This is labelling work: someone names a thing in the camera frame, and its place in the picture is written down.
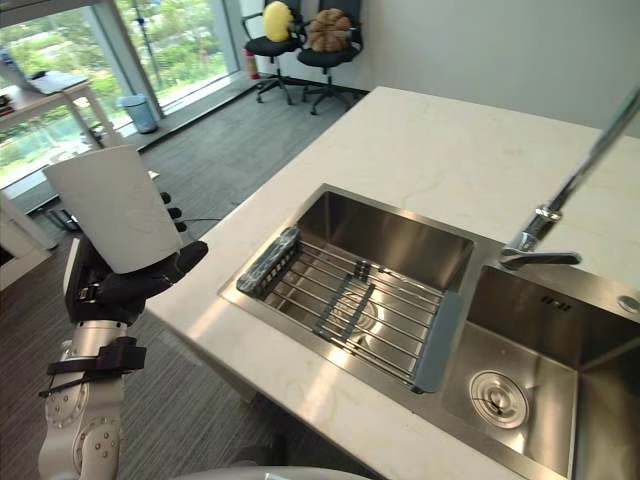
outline faucet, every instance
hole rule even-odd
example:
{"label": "faucet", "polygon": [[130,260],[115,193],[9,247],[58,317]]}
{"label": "faucet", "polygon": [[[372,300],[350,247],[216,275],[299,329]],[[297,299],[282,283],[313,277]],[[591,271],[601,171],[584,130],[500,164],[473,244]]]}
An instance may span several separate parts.
{"label": "faucet", "polygon": [[582,258],[576,252],[540,253],[534,250],[544,237],[562,219],[562,207],[569,197],[587,179],[611,146],[622,136],[640,111],[640,83],[631,91],[610,125],[600,134],[586,158],[563,184],[558,193],[546,204],[535,209],[533,216],[502,249],[500,263],[508,269],[517,269],[528,263],[554,263],[576,265]]}

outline trash can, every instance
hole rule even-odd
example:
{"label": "trash can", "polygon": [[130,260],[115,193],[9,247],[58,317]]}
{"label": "trash can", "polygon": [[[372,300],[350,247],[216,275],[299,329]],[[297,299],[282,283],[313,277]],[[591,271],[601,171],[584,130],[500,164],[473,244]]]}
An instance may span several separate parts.
{"label": "trash can", "polygon": [[143,94],[121,97],[116,104],[127,111],[139,133],[151,133],[158,129],[158,124],[153,118],[147,98]]}

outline floor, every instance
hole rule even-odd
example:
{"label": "floor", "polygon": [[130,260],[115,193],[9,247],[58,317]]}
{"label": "floor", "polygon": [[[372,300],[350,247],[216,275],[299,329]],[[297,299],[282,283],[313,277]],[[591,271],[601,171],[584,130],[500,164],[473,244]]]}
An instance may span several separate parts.
{"label": "floor", "polygon": [[[299,93],[293,89],[294,98]],[[219,218],[251,195],[343,113],[331,100],[312,117],[308,105],[286,105],[272,91],[259,105],[246,96],[148,150],[184,218]],[[45,435],[46,364],[69,338],[62,276],[71,236],[37,219],[59,246],[50,259],[0,293],[0,478],[37,479]],[[214,221],[192,222],[199,237]],[[284,433],[290,463],[374,477],[293,416],[258,396],[245,404],[159,321],[143,316],[130,329],[148,348],[147,367],[126,378],[126,444],[119,479],[164,479],[224,466],[241,447]]]}
{"label": "floor", "polygon": [[[138,149],[145,150],[150,145],[156,144],[165,135],[171,135],[183,126],[190,124],[203,112],[210,112],[225,104],[234,97],[251,89],[255,81],[250,80],[245,72],[232,73],[224,79],[218,80],[209,89],[219,87],[210,95],[193,103],[184,105],[180,110],[158,121],[158,130],[148,134],[132,133],[126,137],[126,141],[135,145]],[[55,193],[41,172],[29,175],[23,180],[7,188],[7,195],[13,203],[24,212],[30,212],[37,206],[48,202],[55,197]]]}

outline yellow object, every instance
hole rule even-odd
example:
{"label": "yellow object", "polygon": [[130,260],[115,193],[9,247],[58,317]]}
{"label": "yellow object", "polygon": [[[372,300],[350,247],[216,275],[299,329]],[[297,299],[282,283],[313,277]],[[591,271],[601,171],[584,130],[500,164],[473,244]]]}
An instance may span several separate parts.
{"label": "yellow object", "polygon": [[289,38],[287,27],[293,22],[293,15],[285,3],[271,2],[264,9],[263,17],[265,35],[269,40],[284,42]]}

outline drain strainer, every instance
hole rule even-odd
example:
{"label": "drain strainer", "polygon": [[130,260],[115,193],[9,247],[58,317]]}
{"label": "drain strainer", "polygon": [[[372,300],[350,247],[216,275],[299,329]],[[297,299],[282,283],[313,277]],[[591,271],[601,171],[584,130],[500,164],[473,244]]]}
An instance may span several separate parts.
{"label": "drain strainer", "polygon": [[[356,312],[356,309],[360,304],[360,300],[361,297],[359,295],[347,292],[340,298],[340,301],[336,304],[336,308],[333,309],[331,314],[339,318],[343,322],[348,323],[351,320],[353,314]],[[373,303],[368,302],[365,305],[364,310],[362,311],[362,315],[360,315],[360,318],[358,319],[356,325],[362,330],[369,331],[376,324],[377,318],[377,307]],[[365,333],[361,330],[358,330],[357,328],[353,329],[352,337],[359,339],[363,335],[365,335]]]}
{"label": "drain strainer", "polygon": [[529,415],[529,404],[522,390],[501,373],[476,374],[469,385],[469,395],[478,415],[496,427],[519,427]]}

